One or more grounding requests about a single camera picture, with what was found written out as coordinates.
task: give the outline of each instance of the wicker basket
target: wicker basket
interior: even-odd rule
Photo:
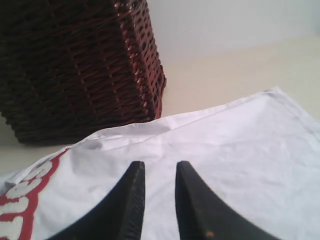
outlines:
[[[4,0],[0,14],[0,112],[21,143],[160,117],[166,79],[146,0]]]

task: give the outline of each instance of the beige surface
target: beige surface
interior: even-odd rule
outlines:
[[[164,65],[163,116],[214,107],[279,86],[320,120],[320,38],[310,36]],[[0,173],[26,167],[61,146],[18,144],[0,120]]]

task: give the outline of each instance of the table surface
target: table surface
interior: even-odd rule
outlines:
[[[320,120],[320,37],[309,36],[163,64],[162,116],[222,105],[278,86]],[[0,119],[0,173],[27,167],[63,146],[27,147]]]

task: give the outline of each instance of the white wall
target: white wall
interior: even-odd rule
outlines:
[[[148,0],[164,64],[314,34],[320,0]]]

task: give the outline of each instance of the white fabric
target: white fabric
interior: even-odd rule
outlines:
[[[174,195],[179,161],[190,161],[220,198],[274,236],[320,239],[320,125],[278,88],[210,109],[100,130],[68,148],[39,193],[34,240],[90,211],[132,161],[146,166],[142,240],[179,239]],[[13,177],[0,176],[0,193],[5,180],[19,183],[63,150]]]

